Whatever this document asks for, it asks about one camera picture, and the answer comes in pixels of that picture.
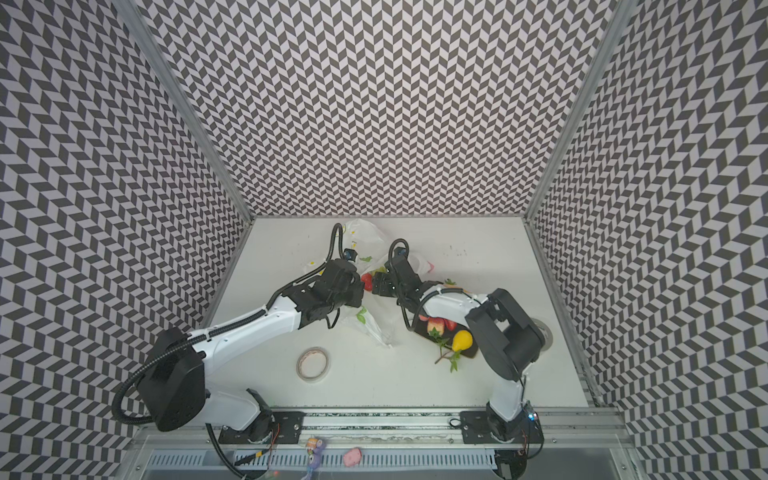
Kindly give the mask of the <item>white lemon print plastic bag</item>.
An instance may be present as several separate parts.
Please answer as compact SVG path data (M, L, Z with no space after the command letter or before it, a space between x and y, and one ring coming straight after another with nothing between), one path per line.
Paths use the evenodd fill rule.
M394 323L384 312L385 300L396 298L385 263L393 238L374 223L352 219L342 223L342 249L357 253L353 261L363 283L360 307L342 307L340 324L370 337L385 348L393 346Z

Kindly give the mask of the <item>fake strawberry pale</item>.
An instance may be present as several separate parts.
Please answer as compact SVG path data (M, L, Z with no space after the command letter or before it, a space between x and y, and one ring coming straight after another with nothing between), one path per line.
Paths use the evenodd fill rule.
M441 339L445 333L445 323L441 318L432 318L426 323L427 334L430 338Z

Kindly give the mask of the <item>yellow fake lemon with leaves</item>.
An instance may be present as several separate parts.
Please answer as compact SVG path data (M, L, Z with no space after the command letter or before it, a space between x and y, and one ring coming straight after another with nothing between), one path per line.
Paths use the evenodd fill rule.
M440 355L435 364L445 360L450 364L450 372L457 372L462 354L474 345L474 338L469 331L457 331L451 340L433 339L438 345Z

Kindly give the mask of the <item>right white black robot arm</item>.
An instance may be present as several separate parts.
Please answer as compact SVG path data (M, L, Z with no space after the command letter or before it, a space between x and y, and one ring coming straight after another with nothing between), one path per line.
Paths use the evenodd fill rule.
M546 340L541 329L505 289L490 294L419 277L409 261L409 247L390 245L384 270L373 274L372 293L397 301L405 327L440 349L440 358L455 372L465 352L480 352L497 375L486 404L491 436L509 443L539 425L525 400L526 370Z

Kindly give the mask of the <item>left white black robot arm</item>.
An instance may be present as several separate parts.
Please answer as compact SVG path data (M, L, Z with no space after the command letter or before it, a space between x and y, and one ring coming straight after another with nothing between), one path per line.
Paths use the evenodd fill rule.
M327 319L343 306L359 307L363 293L354 264L335 259L321 274L285 290L270 307L188 334L176 327L161 333L136 384L150 422L162 432L206 424L260 430L258 424L268 417L264 400L254 388L216 384L214 373L266 341Z

